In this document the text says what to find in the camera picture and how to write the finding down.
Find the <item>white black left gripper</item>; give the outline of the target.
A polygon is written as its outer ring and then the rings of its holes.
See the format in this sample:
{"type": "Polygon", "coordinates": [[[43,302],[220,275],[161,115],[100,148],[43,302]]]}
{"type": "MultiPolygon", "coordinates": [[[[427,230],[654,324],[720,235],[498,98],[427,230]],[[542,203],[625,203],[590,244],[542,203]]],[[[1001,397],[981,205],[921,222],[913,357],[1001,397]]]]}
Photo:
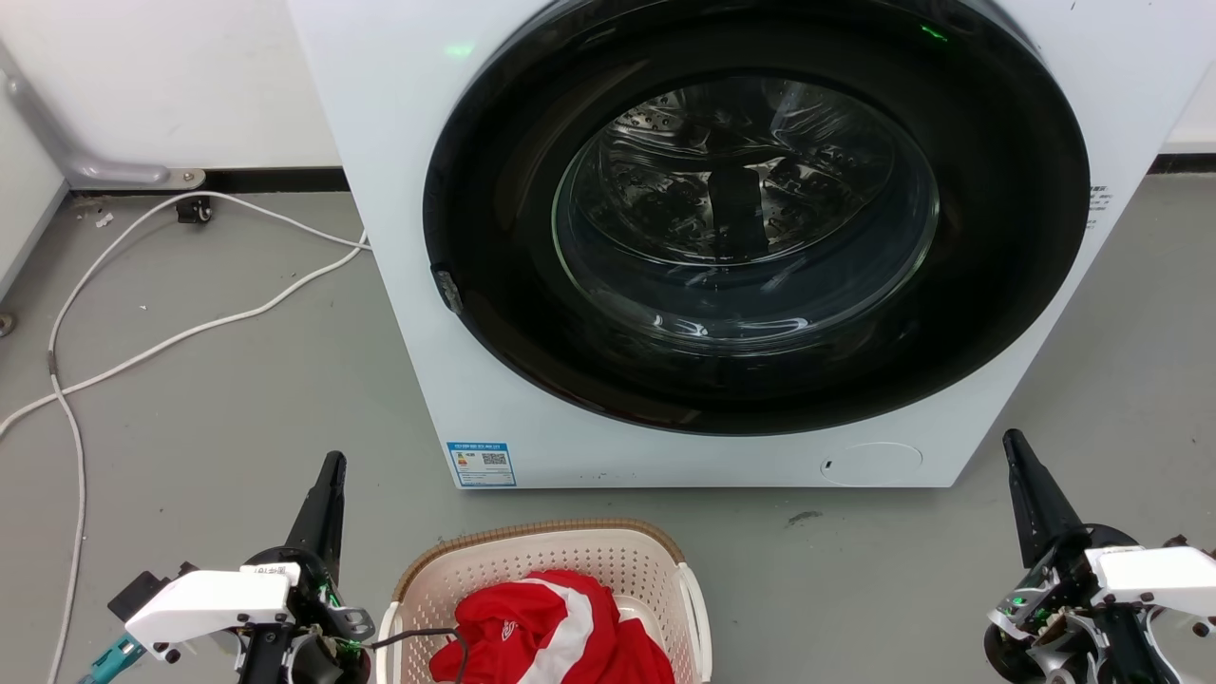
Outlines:
{"type": "Polygon", "coordinates": [[[368,611],[340,598],[347,455],[327,453],[285,546],[240,570],[185,564],[174,579],[143,573],[124,590],[124,630],[150,656],[178,662],[188,641],[230,634],[240,683],[370,683],[368,611]]]}

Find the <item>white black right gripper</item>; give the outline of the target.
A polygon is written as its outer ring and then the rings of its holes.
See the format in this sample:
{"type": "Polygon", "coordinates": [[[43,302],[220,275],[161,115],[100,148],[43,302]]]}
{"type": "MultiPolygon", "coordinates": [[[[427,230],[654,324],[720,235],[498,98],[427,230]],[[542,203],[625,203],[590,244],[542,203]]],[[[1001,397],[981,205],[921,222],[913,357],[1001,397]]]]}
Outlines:
{"type": "Polygon", "coordinates": [[[1082,523],[1020,428],[1002,447],[1026,574],[987,615],[984,654],[1008,683],[1194,683],[1154,633],[1176,612],[1214,638],[1214,555],[1176,537],[1164,548],[1108,545],[1082,523]]]}

